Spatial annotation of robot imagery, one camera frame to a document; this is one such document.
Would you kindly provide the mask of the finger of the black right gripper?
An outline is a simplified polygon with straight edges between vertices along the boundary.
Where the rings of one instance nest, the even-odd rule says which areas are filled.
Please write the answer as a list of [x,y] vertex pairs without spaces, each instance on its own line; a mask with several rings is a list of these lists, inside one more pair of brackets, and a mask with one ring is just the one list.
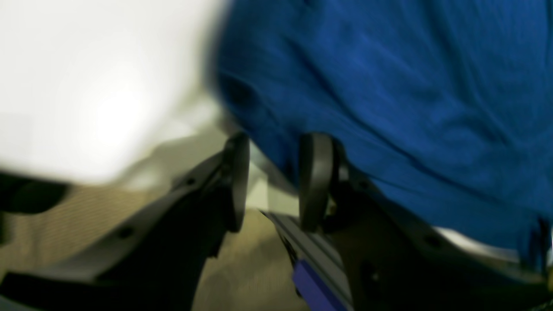
[[299,222],[328,235],[356,311],[550,311],[547,275],[490,267],[386,198],[343,145],[307,133],[299,147]]

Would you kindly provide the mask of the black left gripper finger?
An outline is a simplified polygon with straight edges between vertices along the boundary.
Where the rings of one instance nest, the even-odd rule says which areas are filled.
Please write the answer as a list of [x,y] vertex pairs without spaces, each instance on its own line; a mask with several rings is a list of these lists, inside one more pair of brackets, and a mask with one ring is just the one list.
[[249,137],[231,136],[171,191],[67,260],[6,274],[6,311],[189,311],[206,260],[243,224]]

